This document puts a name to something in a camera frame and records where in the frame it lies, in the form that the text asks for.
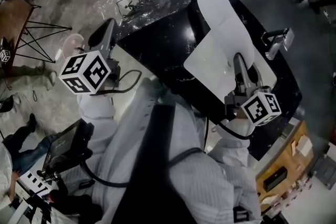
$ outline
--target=clear plastic wrap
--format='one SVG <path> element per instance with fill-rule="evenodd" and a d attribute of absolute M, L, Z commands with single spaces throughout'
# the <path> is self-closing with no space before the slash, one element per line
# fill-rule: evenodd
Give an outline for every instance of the clear plastic wrap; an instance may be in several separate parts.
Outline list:
<path fill-rule="evenodd" d="M 117 2 L 123 17 L 119 22 L 121 39 L 153 22 L 187 7 L 191 0 L 122 0 Z"/>

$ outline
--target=white protective suit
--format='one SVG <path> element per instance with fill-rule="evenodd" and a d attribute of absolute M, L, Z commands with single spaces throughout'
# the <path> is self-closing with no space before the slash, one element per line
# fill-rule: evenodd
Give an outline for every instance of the white protective suit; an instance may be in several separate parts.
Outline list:
<path fill-rule="evenodd" d="M 108 97 L 78 96 L 82 118 L 95 126 L 89 142 L 93 156 L 87 164 L 97 176 L 116 183 L 129 181 L 161 91 L 156 83 L 145 78 L 119 126 L 112 119 L 115 109 Z M 204 120 L 197 118 L 191 106 L 181 97 L 171 95 L 168 99 L 170 103 L 176 103 L 170 159 L 192 147 L 203 149 Z M 254 129 L 244 119 L 235 119 L 227 126 L 245 136 Z M 217 131 L 222 139 L 208 155 L 192 154 L 171 168 L 173 186 L 197 223 L 233 223 L 233 208 L 238 205 L 250 214 L 252 221 L 246 223 L 260 223 L 255 173 L 247 167 L 249 140 L 239 140 L 221 128 Z M 62 177 L 70 194 L 76 192 L 79 178 L 88 179 L 79 167 L 66 171 Z M 91 195 L 92 201 L 103 209 L 103 218 L 98 223 L 111 223 L 124 192 L 125 188 L 106 187 L 98 183 L 85 190 L 85 194 Z M 54 209 L 51 218 L 52 224 L 73 223 Z"/>

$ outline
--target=concrete floor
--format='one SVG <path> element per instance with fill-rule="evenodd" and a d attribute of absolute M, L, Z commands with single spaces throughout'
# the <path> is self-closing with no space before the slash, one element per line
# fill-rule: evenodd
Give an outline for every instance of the concrete floor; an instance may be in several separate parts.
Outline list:
<path fill-rule="evenodd" d="M 309 8 L 307 0 L 301 4 L 295 4 L 295 0 L 240 1 L 266 30 L 294 30 L 292 46 L 282 53 L 303 95 L 296 117 L 306 121 L 315 156 L 319 155 L 335 124 L 335 89 L 331 84 L 336 51 L 334 29 L 323 13 L 316 15 Z M 328 12 L 332 21 L 332 7 Z"/>
<path fill-rule="evenodd" d="M 335 123 L 335 97 L 331 84 L 333 63 L 330 55 L 330 44 L 334 34 L 330 35 L 331 26 L 323 15 L 316 15 L 308 7 L 307 1 L 295 4 L 294 0 L 241 0 L 257 17 L 267 30 L 276 30 L 286 27 L 293 28 L 295 40 L 284 56 L 296 77 L 303 95 L 299 108 L 299 116 L 306 120 L 310 137 L 313 142 L 315 155 L 319 155 L 325 148 Z M 57 25 L 71 26 L 71 33 L 80 33 L 87 38 L 108 17 L 120 19 L 116 10 L 115 0 L 35 0 L 41 9 L 34 11 L 32 20 Z M 36 37 L 49 33 L 45 30 L 35 31 Z M 54 58 L 58 49 L 70 32 L 64 32 L 41 40 L 44 50 Z M 20 49 L 20 53 L 38 56 L 28 47 Z M 117 47 L 113 56 L 120 60 L 122 73 L 130 69 L 141 69 L 145 77 L 151 73 L 142 65 Z M 56 64 L 48 64 L 48 68 L 60 71 L 64 59 L 60 57 Z M 36 66 L 38 61 L 16 57 L 15 65 Z M 121 88 L 127 88 L 135 77 L 129 76 L 121 83 Z M 24 124 L 28 115 L 34 112 L 41 128 L 37 135 L 59 132 L 78 119 L 76 97 L 57 80 L 51 91 L 36 90 L 38 101 L 33 101 L 32 92 L 23 92 L 23 102 L 18 112 L 8 112 L 0 118 L 1 130 L 5 135 L 13 133 Z M 134 95 L 115 96 L 114 103 L 120 118 L 125 104 Z"/>

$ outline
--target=black shoe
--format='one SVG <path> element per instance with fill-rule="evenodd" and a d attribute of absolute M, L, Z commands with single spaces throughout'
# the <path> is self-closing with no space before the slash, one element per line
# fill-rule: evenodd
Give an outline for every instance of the black shoe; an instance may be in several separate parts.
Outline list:
<path fill-rule="evenodd" d="M 34 114 L 30 114 L 27 125 L 30 127 L 31 132 L 34 133 L 36 127 L 36 118 Z"/>

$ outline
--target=black tabletop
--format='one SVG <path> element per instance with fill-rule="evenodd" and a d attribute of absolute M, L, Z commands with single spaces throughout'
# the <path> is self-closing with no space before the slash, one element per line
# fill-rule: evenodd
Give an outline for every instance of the black tabletop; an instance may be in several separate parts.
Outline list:
<path fill-rule="evenodd" d="M 255 47 L 277 76 L 272 93 L 278 99 L 282 115 L 257 127 L 249 147 L 251 155 L 260 160 L 281 135 L 302 95 L 282 54 L 278 52 L 273 61 L 265 57 L 267 48 L 261 41 L 265 29 L 261 23 L 239 0 L 229 1 L 248 30 Z M 193 30 L 194 39 L 186 35 L 190 28 Z M 118 45 L 159 77 L 174 93 L 181 95 L 217 124 L 226 117 L 225 105 L 183 67 L 184 61 L 209 31 L 197 0 L 191 0 L 186 9 L 124 37 Z"/>

